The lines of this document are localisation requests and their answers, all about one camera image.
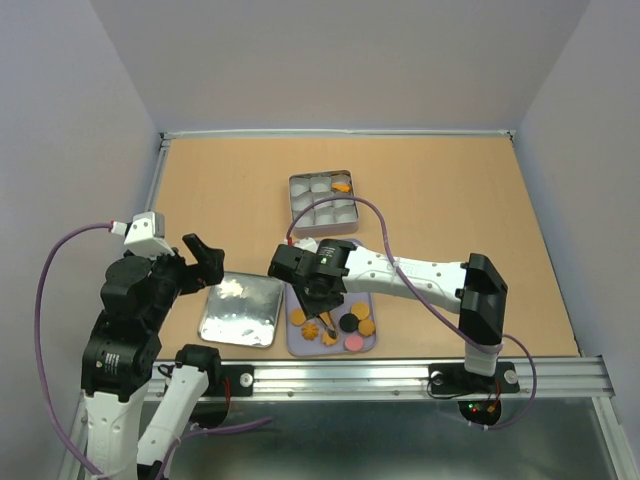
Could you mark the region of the orange fish cookie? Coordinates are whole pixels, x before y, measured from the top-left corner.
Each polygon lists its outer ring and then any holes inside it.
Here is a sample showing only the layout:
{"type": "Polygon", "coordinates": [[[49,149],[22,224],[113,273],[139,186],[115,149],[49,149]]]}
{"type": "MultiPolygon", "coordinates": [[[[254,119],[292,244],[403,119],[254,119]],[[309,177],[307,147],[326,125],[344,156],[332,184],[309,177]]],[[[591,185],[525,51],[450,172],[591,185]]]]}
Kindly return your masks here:
{"type": "Polygon", "coordinates": [[[351,186],[344,183],[333,183],[331,188],[337,193],[349,194],[351,192],[351,186]]]}

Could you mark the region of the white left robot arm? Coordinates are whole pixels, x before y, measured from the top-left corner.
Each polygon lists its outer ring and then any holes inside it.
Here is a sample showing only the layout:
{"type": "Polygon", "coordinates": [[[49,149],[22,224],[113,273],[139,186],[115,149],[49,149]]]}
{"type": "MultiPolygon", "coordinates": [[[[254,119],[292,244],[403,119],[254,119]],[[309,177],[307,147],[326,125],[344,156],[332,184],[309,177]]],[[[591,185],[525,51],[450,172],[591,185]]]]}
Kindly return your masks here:
{"type": "Polygon", "coordinates": [[[103,309],[82,357],[81,389],[88,414],[87,457],[107,479],[166,479],[175,449],[198,400],[231,397],[217,349],[187,344],[178,351],[155,415],[139,429],[142,407],[161,350],[159,333],[175,300],[221,283],[225,253],[195,234],[151,257],[127,252],[106,270],[103,309]]]}

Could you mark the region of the metal tongs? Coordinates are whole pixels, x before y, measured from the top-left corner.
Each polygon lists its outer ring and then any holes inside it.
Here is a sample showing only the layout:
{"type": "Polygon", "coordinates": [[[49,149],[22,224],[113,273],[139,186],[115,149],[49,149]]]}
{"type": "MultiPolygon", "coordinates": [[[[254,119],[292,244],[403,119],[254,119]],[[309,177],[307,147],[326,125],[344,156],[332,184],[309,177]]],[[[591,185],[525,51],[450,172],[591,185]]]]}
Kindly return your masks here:
{"type": "Polygon", "coordinates": [[[320,323],[324,327],[328,336],[331,339],[336,340],[338,337],[338,333],[330,313],[329,312],[320,313],[319,315],[316,316],[316,318],[320,321],[320,323]]]}

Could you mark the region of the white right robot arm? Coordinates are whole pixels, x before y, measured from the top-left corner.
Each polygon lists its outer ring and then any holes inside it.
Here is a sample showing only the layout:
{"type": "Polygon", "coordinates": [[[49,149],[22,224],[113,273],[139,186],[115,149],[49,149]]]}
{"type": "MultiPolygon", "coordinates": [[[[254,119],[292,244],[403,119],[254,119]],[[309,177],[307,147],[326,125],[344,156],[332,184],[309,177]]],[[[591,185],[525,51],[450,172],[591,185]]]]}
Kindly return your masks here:
{"type": "Polygon", "coordinates": [[[413,299],[433,313],[444,309],[456,314],[457,325],[443,322],[465,342],[461,381],[482,390],[496,378],[508,286],[485,255],[438,263],[389,257],[348,240],[307,238],[279,245],[268,275],[292,288],[311,319],[355,294],[413,299]]]}

